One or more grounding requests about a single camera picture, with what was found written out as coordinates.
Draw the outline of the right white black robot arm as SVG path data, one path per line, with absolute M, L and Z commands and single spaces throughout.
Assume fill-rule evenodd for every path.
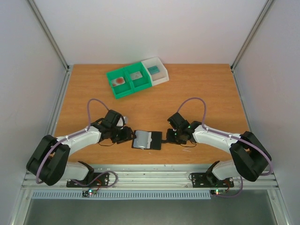
M 206 179 L 212 186 L 219 185 L 227 178 L 238 176 L 255 182 L 259 176 L 272 173 L 270 154 L 249 131 L 231 134 L 198 121 L 189 123 L 178 112 L 167 121 L 172 127 L 168 130 L 172 142 L 182 144 L 190 141 L 206 144 L 231 155 L 232 159 L 216 161 L 206 171 Z

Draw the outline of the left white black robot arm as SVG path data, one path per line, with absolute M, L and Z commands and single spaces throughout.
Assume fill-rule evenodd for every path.
M 49 186 L 61 179 L 72 180 L 88 187 L 96 180 L 94 169 L 83 161 L 68 162 L 75 152 L 103 140 L 120 144 L 133 140 L 134 132 L 126 126 L 126 118 L 109 110 L 105 117 L 90 122 L 84 129 L 66 136 L 44 136 L 26 164 L 26 169 L 36 176 L 36 183 Z

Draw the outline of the black leather card holder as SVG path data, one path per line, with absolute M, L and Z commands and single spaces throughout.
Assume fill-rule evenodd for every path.
M 162 132 L 135 130 L 132 140 L 133 149 L 161 150 L 163 143 Z

